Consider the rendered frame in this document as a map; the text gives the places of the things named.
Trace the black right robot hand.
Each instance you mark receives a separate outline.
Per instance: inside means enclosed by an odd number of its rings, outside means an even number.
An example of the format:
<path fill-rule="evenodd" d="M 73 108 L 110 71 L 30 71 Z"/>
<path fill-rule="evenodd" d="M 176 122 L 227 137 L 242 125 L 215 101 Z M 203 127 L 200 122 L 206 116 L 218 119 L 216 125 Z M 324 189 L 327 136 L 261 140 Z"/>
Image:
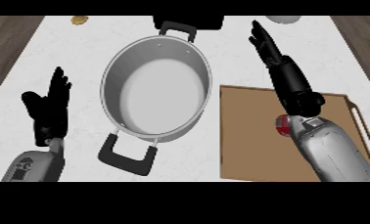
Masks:
<path fill-rule="evenodd" d="M 317 116 L 326 103 L 324 96 L 313 91 L 295 60 L 280 52 L 276 41 L 261 23 L 252 21 L 252 25 L 249 40 L 270 70 L 277 97 L 286 113 L 305 117 Z"/>

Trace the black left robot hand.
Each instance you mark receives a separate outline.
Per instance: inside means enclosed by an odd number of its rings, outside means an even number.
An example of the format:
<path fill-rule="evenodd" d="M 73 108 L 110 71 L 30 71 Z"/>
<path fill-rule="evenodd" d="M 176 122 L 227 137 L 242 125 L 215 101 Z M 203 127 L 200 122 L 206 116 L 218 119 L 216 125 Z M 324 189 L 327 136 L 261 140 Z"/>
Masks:
<path fill-rule="evenodd" d="M 23 94 L 30 117 L 33 119 L 34 141 L 46 147 L 46 141 L 64 138 L 68 132 L 68 103 L 73 83 L 64 74 L 62 67 L 54 71 L 48 95 L 40 97 L 33 91 Z"/>

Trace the red can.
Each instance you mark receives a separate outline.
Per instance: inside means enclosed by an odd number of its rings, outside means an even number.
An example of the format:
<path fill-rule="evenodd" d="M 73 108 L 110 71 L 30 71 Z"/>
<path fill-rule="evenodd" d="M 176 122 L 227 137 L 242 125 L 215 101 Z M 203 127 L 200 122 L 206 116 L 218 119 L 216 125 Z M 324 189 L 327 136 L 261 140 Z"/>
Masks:
<path fill-rule="evenodd" d="M 284 136 L 289 137 L 289 118 L 287 115 L 283 114 L 277 117 L 277 121 L 276 121 L 276 128 L 277 128 L 277 133 Z"/>

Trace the brown wooden tray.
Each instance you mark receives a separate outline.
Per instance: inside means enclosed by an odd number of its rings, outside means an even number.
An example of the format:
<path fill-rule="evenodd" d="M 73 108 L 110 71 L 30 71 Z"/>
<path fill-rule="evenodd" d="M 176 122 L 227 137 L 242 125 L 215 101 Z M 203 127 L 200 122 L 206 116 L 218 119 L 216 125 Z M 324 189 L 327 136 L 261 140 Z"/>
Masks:
<path fill-rule="evenodd" d="M 316 182 L 317 174 L 276 120 L 284 114 L 277 92 L 219 87 L 219 169 L 224 179 Z"/>

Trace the white bowl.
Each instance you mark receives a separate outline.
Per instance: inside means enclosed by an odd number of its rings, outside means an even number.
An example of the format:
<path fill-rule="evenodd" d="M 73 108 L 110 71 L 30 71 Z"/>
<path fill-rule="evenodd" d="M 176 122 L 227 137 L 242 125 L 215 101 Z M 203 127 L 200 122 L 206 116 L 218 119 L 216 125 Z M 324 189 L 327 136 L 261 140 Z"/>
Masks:
<path fill-rule="evenodd" d="M 268 19 L 282 24 L 296 23 L 301 19 L 299 16 L 268 16 Z"/>

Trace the black appliance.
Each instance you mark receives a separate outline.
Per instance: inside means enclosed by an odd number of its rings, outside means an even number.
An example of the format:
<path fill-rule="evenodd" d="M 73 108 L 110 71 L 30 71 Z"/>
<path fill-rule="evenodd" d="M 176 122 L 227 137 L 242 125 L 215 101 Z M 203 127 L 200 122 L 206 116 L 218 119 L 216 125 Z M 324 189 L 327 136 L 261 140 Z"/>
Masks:
<path fill-rule="evenodd" d="M 154 16 L 154 28 L 160 29 L 165 22 L 178 22 L 194 26 L 199 30 L 221 30 L 224 16 Z"/>

